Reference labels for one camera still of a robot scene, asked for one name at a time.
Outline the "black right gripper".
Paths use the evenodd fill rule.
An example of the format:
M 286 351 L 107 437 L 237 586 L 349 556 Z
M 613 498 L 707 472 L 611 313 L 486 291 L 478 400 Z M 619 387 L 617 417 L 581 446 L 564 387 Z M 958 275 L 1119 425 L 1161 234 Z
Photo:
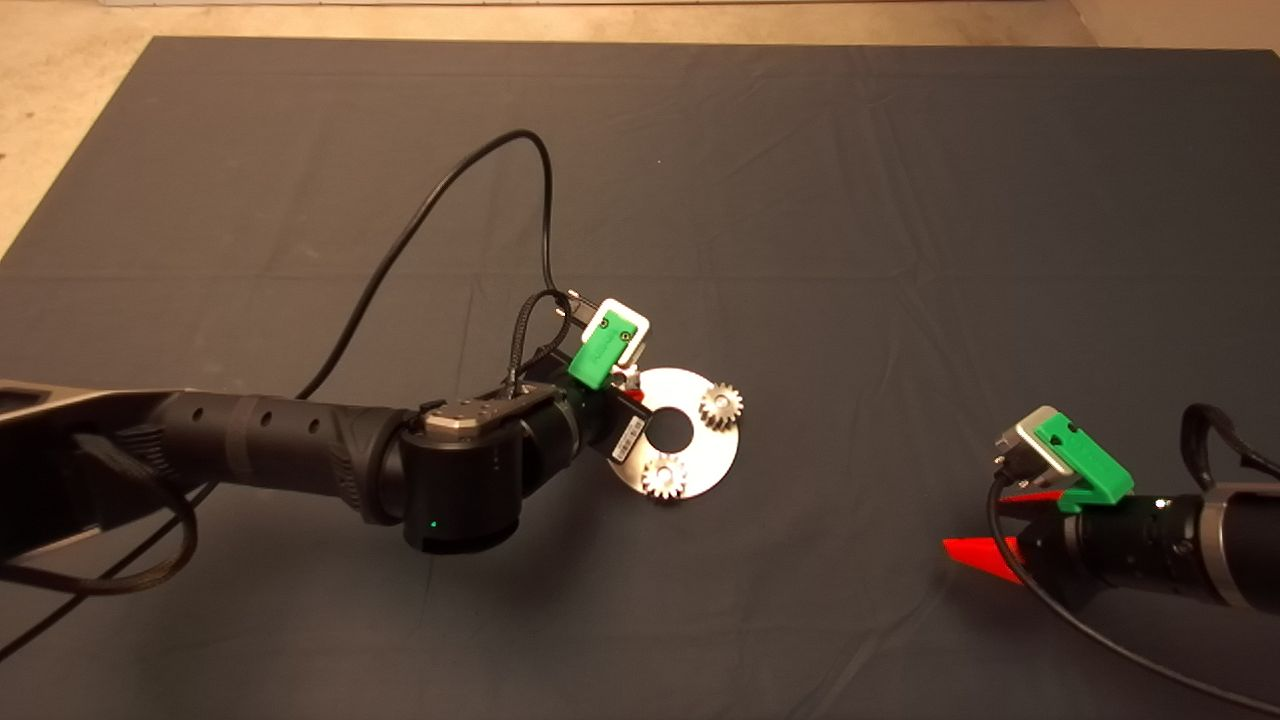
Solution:
M 1010 495 L 1004 506 L 1055 505 L 1062 491 Z M 1079 514 L 1047 511 L 1018 533 L 1028 574 L 1056 601 L 1091 601 L 1110 589 L 1185 600 L 1206 598 L 1197 495 L 1130 495 Z M 1021 585 L 992 537 L 943 538 L 946 556 L 965 568 Z

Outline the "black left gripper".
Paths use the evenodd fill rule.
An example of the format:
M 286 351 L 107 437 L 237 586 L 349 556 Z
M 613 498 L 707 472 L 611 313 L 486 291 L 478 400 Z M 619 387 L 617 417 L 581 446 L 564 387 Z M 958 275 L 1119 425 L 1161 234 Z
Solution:
M 639 447 L 650 410 L 609 383 L 591 389 L 570 374 L 570 356 L 554 351 L 522 365 L 522 379 L 549 386 L 553 397 L 522 420 L 524 460 L 536 471 L 562 471 L 593 450 L 621 465 Z

